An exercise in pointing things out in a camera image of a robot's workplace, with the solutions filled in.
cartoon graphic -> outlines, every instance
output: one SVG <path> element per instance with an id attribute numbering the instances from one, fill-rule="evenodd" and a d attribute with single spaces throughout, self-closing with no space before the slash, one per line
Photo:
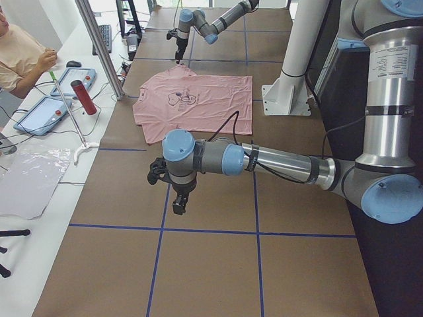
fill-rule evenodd
<path id="1" fill-rule="evenodd" d="M 179 102 L 181 102 L 183 104 L 187 104 L 187 105 L 192 105 L 192 104 L 195 104 L 197 102 L 197 97 L 195 97 L 192 94 L 182 95 L 181 92 L 174 92 L 174 93 L 169 95 L 169 104 L 171 106 L 175 106 Z"/>

computer mouse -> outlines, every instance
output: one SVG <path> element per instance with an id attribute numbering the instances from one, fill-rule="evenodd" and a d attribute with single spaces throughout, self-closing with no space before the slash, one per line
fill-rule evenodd
<path id="1" fill-rule="evenodd" d="M 68 61 L 66 63 L 66 67 L 80 67 L 82 66 L 81 63 L 79 63 L 78 61 Z"/>

keyboard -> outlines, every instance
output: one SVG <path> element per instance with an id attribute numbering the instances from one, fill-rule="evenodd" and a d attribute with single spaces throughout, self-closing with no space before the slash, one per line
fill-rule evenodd
<path id="1" fill-rule="evenodd" d="M 103 37 L 103 41 L 106 44 L 107 51 L 112 53 L 112 26 L 110 24 L 99 25 L 98 29 Z M 95 47 L 93 45 L 93 55 L 97 55 Z"/>

tablet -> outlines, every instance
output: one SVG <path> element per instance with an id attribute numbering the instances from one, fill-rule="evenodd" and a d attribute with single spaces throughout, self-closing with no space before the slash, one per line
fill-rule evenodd
<path id="1" fill-rule="evenodd" d="M 58 83 L 60 85 L 60 90 L 63 95 L 69 97 L 76 97 L 77 95 L 71 87 L 71 83 L 79 79 L 82 81 L 85 89 L 90 90 L 91 85 L 94 83 L 96 76 L 95 69 L 92 68 L 80 68 L 80 67 L 68 67 L 65 72 L 62 74 Z M 59 91 L 56 87 L 50 92 L 50 96 L 60 96 Z"/>
<path id="2" fill-rule="evenodd" d="M 66 101 L 71 107 L 72 101 Z M 45 135 L 66 113 L 62 99 L 44 96 L 13 127 L 29 134 Z"/>

beige shirt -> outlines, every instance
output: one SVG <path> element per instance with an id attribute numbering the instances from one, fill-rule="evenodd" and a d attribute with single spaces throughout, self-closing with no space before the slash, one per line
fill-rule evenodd
<path id="1" fill-rule="evenodd" d="M 0 87 L 7 91 L 27 76 L 46 48 L 17 25 L 0 37 Z"/>

